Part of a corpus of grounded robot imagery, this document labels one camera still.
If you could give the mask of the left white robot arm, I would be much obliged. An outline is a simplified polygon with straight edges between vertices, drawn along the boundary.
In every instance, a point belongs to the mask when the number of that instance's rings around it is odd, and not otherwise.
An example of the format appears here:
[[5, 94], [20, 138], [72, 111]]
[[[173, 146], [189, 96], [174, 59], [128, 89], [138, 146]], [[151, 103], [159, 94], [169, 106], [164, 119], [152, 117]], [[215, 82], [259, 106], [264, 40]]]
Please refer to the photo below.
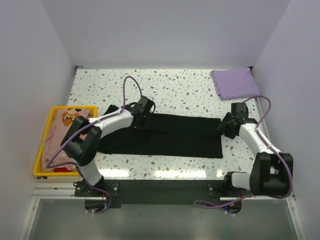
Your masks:
[[100, 117], [77, 117], [61, 142], [62, 150], [75, 161], [75, 168], [92, 196], [107, 194], [104, 177], [98, 170], [94, 158], [103, 137], [120, 129], [142, 127], [152, 114], [156, 104], [146, 96], [138, 102], [124, 105], [114, 112]]

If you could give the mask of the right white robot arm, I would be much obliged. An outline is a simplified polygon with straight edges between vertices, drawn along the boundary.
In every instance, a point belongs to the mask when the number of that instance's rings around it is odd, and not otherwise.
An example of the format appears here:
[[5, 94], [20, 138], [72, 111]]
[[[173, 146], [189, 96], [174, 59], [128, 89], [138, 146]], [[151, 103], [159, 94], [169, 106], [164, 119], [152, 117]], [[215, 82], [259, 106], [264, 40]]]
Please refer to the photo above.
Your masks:
[[293, 190], [294, 159], [276, 148], [261, 132], [259, 122], [249, 117], [244, 102], [231, 104], [217, 130], [227, 138], [239, 136], [255, 156], [251, 172], [228, 172], [223, 179], [223, 192], [230, 197], [240, 190], [254, 196], [284, 199]]

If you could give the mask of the black t-shirt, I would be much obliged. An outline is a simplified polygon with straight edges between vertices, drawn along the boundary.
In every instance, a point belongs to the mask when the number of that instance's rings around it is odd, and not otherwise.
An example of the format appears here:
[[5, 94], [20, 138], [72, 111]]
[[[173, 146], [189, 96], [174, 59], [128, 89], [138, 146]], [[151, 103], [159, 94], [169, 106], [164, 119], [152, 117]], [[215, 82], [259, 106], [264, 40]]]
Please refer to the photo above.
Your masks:
[[223, 158], [219, 118], [154, 113], [146, 129], [130, 126], [104, 136], [103, 154]]

